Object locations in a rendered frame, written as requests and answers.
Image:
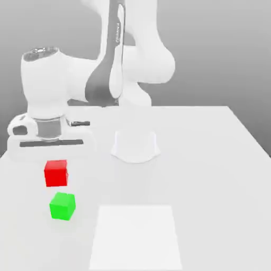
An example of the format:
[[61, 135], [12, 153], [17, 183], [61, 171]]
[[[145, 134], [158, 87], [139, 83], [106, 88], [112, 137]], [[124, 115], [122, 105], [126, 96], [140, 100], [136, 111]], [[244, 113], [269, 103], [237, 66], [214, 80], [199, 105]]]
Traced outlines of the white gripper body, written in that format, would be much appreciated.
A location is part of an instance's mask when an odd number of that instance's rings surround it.
[[7, 155], [12, 159], [85, 158], [95, 151], [96, 140], [91, 132], [72, 132], [54, 140], [12, 135], [7, 141]]

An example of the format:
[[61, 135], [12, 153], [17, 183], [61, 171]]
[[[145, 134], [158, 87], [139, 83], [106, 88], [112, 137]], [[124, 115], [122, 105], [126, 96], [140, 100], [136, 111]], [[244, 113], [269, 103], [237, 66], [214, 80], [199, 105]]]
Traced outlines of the small red cube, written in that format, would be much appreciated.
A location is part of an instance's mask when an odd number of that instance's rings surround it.
[[48, 160], [44, 167], [46, 187], [67, 186], [68, 170], [66, 160]]

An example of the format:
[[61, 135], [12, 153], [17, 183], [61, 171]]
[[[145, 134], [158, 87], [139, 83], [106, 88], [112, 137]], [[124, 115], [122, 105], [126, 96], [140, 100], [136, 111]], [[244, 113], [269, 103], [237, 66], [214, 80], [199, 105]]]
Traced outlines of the small green cube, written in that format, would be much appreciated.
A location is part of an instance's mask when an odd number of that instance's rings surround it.
[[75, 196], [74, 194], [57, 192], [49, 206], [53, 219], [69, 221], [76, 209]]

